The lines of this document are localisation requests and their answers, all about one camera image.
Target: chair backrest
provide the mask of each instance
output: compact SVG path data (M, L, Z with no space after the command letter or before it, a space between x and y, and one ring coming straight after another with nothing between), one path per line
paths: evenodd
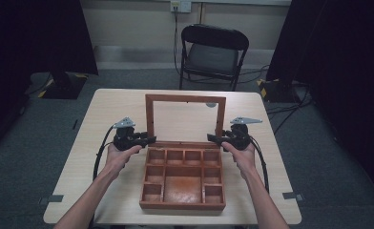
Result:
M187 26L181 32L181 40L205 46L246 51L249 40L240 31L203 24Z

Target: white wall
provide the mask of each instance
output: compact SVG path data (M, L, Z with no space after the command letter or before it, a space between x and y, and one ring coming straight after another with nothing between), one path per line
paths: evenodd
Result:
M178 40L182 28L200 20L204 24L239 30L250 41L245 63L256 63L256 66L268 64L289 8L285 4L286 0L272 2L274 5L201 5L193 2L191 13L178 14ZM162 52L159 58L163 59L158 62L173 61L176 24L169 1L83 0L82 6L94 46L117 46L122 50L136 52Z

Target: box lid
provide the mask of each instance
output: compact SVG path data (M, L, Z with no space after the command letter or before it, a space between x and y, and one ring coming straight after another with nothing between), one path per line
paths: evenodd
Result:
M145 100L148 136L157 136L149 146L218 148L206 136L222 136L226 97L145 94ZM177 139L177 132L192 133L193 140Z

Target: wooden box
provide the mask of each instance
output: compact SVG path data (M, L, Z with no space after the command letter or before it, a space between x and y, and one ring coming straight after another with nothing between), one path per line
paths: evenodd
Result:
M145 98L148 136L160 135L154 129L156 101L218 104L217 120L214 120L215 135L221 136L225 97L146 94ZM220 148L206 140L157 140L149 145L139 201L141 208L224 209L226 202Z

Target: table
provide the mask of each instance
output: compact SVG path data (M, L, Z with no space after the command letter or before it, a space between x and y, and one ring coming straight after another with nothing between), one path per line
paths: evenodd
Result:
M230 120L237 116L262 119L262 123L248 125L249 134L259 143L267 163L270 196L275 201L288 224L301 222L301 213L294 198L284 199L283 193L293 192L286 174L279 147L274 138L267 113L259 94L237 92L202 92L202 91L162 91L162 90L121 90L100 89L93 96L78 135L74 141L68 160L56 184L54 195L63 195L61 202L50 202L44 221L57 223L68 209L77 201L92 182L95 155L108 129L128 116L135 124L136 132L145 132L145 94L186 94L225 96L226 108L223 124L229 130ZM165 104L166 113L173 111L173 104ZM175 118L166 114L157 115L165 121L170 119L187 121L193 129L202 122L196 122L200 116L186 115ZM165 131L157 130L163 137ZM177 133L178 137L191 137L188 132ZM113 139L114 131L108 137ZM104 166L106 152L101 158L99 169ZM230 153L222 153L222 166L225 185L226 207L217 211L156 210L141 209L139 198L144 174L146 148L133 155L124 170L121 171L106 195L101 200L96 212L95 223L101 224L137 224L137 225L245 225L257 224L257 219L245 181L233 162ZM262 169L257 156L257 168L262 177Z

